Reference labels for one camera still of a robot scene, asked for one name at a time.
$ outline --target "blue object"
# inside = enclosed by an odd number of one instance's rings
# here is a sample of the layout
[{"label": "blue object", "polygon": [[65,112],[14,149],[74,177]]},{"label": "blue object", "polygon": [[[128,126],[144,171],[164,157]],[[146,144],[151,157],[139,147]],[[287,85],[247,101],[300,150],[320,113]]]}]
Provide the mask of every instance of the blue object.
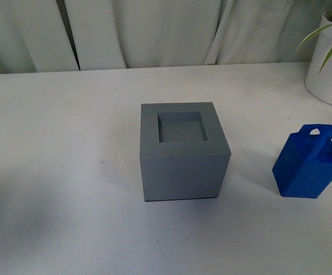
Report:
[{"label": "blue object", "polygon": [[290,134],[273,174],[283,197],[317,198],[332,181],[332,125],[304,125]]}]

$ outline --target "cube side face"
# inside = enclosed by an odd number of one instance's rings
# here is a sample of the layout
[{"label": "cube side face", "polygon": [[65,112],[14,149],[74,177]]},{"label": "cube side face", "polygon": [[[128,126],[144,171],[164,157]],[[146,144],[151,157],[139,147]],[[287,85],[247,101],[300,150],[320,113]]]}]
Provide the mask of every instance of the cube side face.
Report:
[{"label": "cube side face", "polygon": [[230,156],[140,158],[144,200],[215,198]]}]

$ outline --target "blue bag handle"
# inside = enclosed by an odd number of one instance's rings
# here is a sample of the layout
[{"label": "blue bag handle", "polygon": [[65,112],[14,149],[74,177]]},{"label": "blue bag handle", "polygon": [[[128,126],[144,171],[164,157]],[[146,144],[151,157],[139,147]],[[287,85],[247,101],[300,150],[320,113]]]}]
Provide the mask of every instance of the blue bag handle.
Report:
[{"label": "blue bag handle", "polygon": [[[314,137],[310,135],[310,132],[314,129],[318,129],[320,134]],[[298,142],[305,146],[309,152],[306,155],[306,159],[316,158],[319,153],[324,149],[328,139],[332,139],[332,125],[330,124],[306,124],[299,130]]]}]

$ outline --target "table surface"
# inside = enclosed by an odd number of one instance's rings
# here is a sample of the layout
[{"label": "table surface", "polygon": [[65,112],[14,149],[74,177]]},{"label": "table surface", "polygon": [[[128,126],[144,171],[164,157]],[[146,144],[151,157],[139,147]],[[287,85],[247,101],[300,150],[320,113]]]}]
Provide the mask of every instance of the table surface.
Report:
[{"label": "table surface", "polygon": [[[283,198],[290,133],[332,124],[308,63],[0,75],[0,274],[332,274],[332,182]],[[140,104],[212,101],[218,198],[144,202]]]}]

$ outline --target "square recess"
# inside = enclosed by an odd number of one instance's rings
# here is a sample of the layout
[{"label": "square recess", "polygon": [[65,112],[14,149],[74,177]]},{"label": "square recess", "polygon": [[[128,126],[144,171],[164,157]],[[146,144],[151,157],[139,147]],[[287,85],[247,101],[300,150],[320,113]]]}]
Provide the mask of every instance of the square recess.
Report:
[{"label": "square recess", "polygon": [[200,112],[158,113],[159,142],[207,141]]},{"label": "square recess", "polygon": [[213,103],[142,104],[145,201],[215,198],[231,151]]}]

